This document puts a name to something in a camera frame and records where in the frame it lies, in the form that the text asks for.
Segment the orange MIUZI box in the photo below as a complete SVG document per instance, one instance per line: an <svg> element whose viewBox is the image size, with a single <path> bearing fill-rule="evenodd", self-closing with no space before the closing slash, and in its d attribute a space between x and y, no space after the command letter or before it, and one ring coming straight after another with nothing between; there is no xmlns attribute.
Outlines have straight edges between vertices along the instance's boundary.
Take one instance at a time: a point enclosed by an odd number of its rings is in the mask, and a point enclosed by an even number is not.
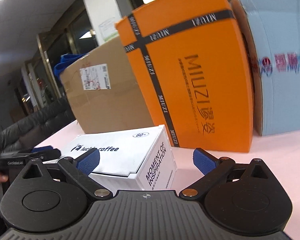
<svg viewBox="0 0 300 240"><path fill-rule="evenodd" d="M173 147L250 150L253 89L228 0L154 0L116 29L151 118Z"/></svg>

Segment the black leather sofa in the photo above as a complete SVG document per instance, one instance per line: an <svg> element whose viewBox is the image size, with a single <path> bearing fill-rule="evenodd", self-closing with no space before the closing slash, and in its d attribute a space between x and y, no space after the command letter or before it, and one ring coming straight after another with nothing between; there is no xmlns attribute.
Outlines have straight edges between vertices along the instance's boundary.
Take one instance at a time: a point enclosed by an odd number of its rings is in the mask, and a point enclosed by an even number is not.
<svg viewBox="0 0 300 240"><path fill-rule="evenodd" d="M64 96L0 132L0 153L26 150L58 132L75 116Z"/></svg>

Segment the white plastic container box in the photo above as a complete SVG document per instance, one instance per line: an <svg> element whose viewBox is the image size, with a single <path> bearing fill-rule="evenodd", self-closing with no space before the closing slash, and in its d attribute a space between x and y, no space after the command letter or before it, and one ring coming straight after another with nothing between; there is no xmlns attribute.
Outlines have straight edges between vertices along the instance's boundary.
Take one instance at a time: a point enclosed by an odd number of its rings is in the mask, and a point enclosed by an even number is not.
<svg viewBox="0 0 300 240"><path fill-rule="evenodd" d="M79 135L61 149L61 156L77 158L90 148L100 153L90 178L113 193L171 188L177 166L164 125Z"/></svg>

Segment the blue cloth on box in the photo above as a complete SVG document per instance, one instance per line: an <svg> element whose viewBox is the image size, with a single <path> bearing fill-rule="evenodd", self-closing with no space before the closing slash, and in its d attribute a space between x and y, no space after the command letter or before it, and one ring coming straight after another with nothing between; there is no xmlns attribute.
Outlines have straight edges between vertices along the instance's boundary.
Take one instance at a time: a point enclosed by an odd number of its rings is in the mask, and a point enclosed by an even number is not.
<svg viewBox="0 0 300 240"><path fill-rule="evenodd" d="M61 73L75 61L85 56L85 54L64 54L61 56L60 62L53 68L53 73L58 80L61 80Z"/></svg>

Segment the light blue carton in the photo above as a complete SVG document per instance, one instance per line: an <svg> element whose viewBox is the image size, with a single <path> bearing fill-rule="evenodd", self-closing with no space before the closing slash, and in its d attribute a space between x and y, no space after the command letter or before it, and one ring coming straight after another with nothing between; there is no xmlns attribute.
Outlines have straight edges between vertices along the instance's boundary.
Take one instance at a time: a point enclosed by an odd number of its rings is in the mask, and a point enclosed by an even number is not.
<svg viewBox="0 0 300 240"><path fill-rule="evenodd" d="M300 130L300 0L231 0L251 61L260 135Z"/></svg>

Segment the brown cardboard box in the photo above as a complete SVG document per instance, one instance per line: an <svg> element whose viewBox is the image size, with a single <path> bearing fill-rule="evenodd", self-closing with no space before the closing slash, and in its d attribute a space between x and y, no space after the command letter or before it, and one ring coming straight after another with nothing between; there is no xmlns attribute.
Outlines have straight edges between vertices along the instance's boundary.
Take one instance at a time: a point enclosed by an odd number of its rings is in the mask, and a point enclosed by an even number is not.
<svg viewBox="0 0 300 240"><path fill-rule="evenodd" d="M80 57L60 78L86 134L153 126L119 37Z"/></svg>

